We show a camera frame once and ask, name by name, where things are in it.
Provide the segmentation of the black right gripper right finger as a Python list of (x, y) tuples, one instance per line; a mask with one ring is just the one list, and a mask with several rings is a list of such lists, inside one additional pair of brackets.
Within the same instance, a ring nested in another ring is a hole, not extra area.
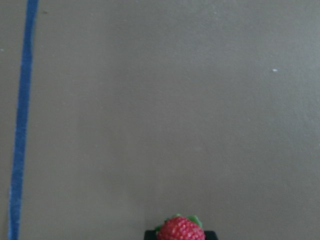
[(218, 240), (218, 236), (213, 230), (205, 230), (205, 240)]

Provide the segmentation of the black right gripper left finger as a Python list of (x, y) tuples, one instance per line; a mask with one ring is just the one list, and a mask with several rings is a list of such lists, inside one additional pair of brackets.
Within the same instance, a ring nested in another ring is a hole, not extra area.
[(156, 230), (146, 230), (144, 232), (144, 240), (157, 240), (158, 232)]

